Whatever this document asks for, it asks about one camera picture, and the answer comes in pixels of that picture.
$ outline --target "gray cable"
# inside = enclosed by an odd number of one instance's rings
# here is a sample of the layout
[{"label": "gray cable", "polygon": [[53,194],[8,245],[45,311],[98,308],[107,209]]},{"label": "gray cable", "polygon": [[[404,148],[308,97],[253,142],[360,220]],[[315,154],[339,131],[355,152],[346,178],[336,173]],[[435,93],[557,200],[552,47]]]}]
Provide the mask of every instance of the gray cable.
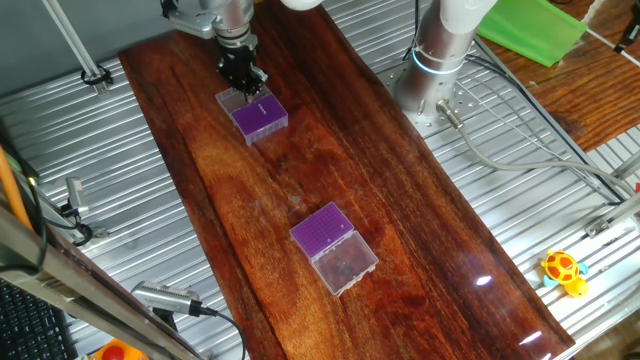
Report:
[{"label": "gray cable", "polygon": [[574,168],[577,170],[583,170],[592,174],[602,176],[603,178],[609,180],[612,184],[624,190],[624,192],[629,194],[629,196],[634,196],[636,194],[635,191],[633,191],[633,189],[631,188],[631,186],[627,185],[620,179],[612,176],[611,174],[608,174],[605,171],[602,171],[600,169],[594,168],[586,164],[581,164],[573,161],[545,161],[545,162],[539,162],[539,163],[512,165],[512,164],[502,164],[502,163],[493,161],[488,157],[484,156],[484,154],[482,154],[480,150],[478,150],[478,148],[471,141],[471,138],[469,138],[469,134],[467,134],[467,131],[464,129],[464,127],[460,127],[458,129],[458,132],[460,133],[460,136],[462,136],[462,139],[464,139],[464,141],[467,143],[469,150],[473,151],[476,154],[476,156],[480,159],[480,161],[482,161],[485,165],[490,166],[492,168],[495,168],[498,170],[507,170],[507,171],[523,171],[523,170],[540,169],[540,168],[547,168],[547,167]]}]

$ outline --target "purple plastic box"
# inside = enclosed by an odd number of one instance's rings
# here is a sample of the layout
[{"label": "purple plastic box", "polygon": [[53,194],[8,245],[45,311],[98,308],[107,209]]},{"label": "purple plastic box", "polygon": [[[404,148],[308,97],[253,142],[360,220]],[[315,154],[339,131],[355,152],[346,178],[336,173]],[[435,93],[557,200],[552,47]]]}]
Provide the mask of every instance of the purple plastic box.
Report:
[{"label": "purple plastic box", "polygon": [[266,87],[256,94],[251,103],[247,103],[242,93],[235,89],[221,92],[216,95],[216,99],[240,130],[247,145],[286,127],[289,123],[287,112]]},{"label": "purple plastic box", "polygon": [[358,282],[378,263],[360,233],[354,231],[353,224],[334,203],[316,211],[289,233],[334,295]]},{"label": "purple plastic box", "polygon": [[329,203],[289,231],[309,259],[353,231],[353,225],[334,203]]}]

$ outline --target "wood grain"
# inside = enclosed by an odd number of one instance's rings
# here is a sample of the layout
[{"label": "wood grain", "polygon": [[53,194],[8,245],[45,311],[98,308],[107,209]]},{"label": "wood grain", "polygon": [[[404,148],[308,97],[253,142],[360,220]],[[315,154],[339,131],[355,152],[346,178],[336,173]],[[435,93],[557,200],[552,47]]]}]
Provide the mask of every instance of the wood grain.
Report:
[{"label": "wood grain", "polygon": [[[252,26],[289,126],[249,147],[215,101],[211,41],[120,54],[252,359],[540,359],[573,344],[324,10],[265,1]],[[380,259],[340,297],[288,234],[331,201]]]},{"label": "wood grain", "polygon": [[[558,8],[582,20],[593,2],[574,0]],[[585,22],[617,44],[631,20],[632,4],[630,0],[605,0]],[[549,68],[487,43],[585,152],[640,124],[640,68],[593,35],[585,33],[559,63]],[[640,44],[632,45],[627,52],[640,59]]]}]

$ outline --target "green cloth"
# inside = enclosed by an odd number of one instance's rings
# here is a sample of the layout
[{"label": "green cloth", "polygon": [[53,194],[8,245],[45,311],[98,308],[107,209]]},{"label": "green cloth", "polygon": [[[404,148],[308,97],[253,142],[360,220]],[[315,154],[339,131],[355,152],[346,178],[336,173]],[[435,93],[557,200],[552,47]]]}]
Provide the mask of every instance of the green cloth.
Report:
[{"label": "green cloth", "polygon": [[478,34],[551,66],[587,30],[587,26],[546,0],[498,0],[480,23]]}]

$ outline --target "orange object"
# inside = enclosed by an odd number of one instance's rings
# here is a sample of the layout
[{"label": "orange object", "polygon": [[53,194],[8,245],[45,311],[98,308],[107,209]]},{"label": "orange object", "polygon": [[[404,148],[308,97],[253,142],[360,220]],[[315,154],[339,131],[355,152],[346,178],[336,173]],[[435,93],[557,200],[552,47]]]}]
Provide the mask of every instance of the orange object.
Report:
[{"label": "orange object", "polygon": [[91,360],[149,360],[149,357],[138,349],[131,347],[118,339],[111,340],[98,350]]},{"label": "orange object", "polygon": [[22,202],[22,196],[20,196],[20,190],[18,190],[18,184],[13,177],[11,166],[2,147],[0,147],[0,182],[4,185],[4,191],[7,193],[13,215],[15,215],[27,229],[33,231],[29,216],[27,216],[27,211]]}]

